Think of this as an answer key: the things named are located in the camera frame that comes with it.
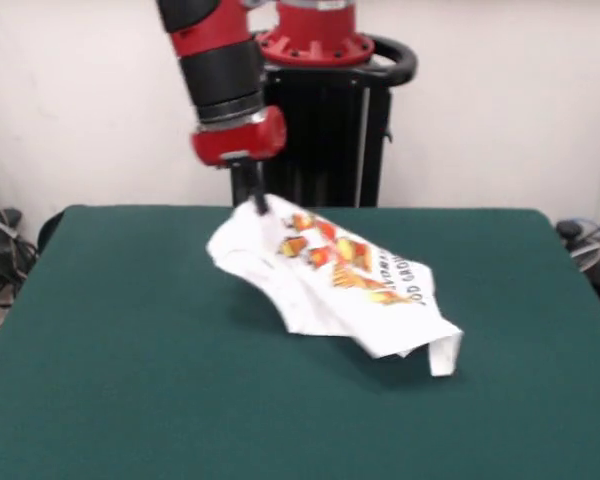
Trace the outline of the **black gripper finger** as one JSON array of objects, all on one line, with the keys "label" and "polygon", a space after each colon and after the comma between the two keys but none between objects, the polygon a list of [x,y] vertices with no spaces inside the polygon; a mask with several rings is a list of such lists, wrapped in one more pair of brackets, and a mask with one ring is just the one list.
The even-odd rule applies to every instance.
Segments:
[{"label": "black gripper finger", "polygon": [[251,194],[250,167],[244,163],[232,165],[232,199],[247,200]]},{"label": "black gripper finger", "polygon": [[247,160],[244,164],[244,182],[250,197],[253,199],[257,213],[259,215],[268,214],[269,205],[257,162]]}]

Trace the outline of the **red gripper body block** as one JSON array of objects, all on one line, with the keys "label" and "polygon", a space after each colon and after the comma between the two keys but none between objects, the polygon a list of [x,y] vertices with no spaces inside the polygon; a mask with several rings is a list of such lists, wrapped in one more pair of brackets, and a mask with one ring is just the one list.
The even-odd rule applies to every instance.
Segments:
[{"label": "red gripper body block", "polygon": [[284,148],[286,140],[282,111],[267,106],[218,124],[200,124],[191,136],[191,145],[204,165],[228,166],[242,159],[270,159]]}]

